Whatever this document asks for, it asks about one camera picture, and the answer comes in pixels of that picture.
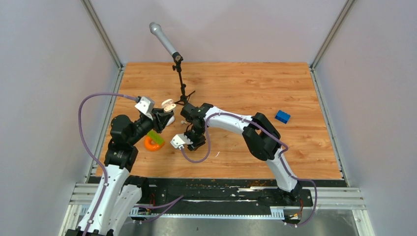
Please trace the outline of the white earbud charging case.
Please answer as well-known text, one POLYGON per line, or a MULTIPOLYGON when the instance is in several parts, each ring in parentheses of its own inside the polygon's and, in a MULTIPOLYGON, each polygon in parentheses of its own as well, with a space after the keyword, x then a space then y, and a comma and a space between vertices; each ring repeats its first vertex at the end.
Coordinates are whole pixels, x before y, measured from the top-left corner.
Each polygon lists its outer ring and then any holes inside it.
POLYGON ((175 117, 174 116, 170 117, 170 119, 168 120, 166 126, 171 125, 174 121, 175 121, 175 117))

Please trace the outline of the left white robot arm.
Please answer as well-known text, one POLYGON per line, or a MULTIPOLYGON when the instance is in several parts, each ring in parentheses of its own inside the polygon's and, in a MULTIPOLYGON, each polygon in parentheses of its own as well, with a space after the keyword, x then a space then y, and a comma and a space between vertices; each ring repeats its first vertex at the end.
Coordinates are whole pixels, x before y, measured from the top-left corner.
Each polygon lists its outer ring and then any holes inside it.
POLYGON ((134 205, 150 199, 148 179, 130 174, 138 155, 135 144, 152 130, 161 133, 173 116, 173 111, 153 108, 136 121, 126 115, 112 119, 99 186, 85 216, 76 228, 66 231, 67 236, 119 235, 134 205))

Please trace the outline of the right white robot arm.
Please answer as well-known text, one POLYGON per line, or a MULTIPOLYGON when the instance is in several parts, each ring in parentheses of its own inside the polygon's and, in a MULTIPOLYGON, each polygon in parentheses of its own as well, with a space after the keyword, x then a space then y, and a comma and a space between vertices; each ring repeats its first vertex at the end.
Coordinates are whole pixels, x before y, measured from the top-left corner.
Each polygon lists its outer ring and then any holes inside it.
POLYGON ((284 152, 288 146, 280 139, 280 133, 262 113, 253 116, 239 115, 224 111, 212 104, 204 103, 195 107, 190 103, 181 110, 190 130, 175 135, 171 145, 184 151, 194 151, 204 144, 210 145, 208 128, 220 128, 241 135, 252 156, 266 162, 281 191, 281 199, 287 205, 300 200, 302 184, 288 165, 284 152))

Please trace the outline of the small beige charging case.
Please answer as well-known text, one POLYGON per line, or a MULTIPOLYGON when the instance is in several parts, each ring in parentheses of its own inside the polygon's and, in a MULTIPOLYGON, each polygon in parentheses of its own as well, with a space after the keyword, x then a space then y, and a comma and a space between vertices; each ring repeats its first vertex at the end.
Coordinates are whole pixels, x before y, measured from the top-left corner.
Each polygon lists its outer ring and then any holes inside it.
POLYGON ((171 112, 176 108, 176 104, 173 99, 167 99, 161 103, 164 112, 171 112))

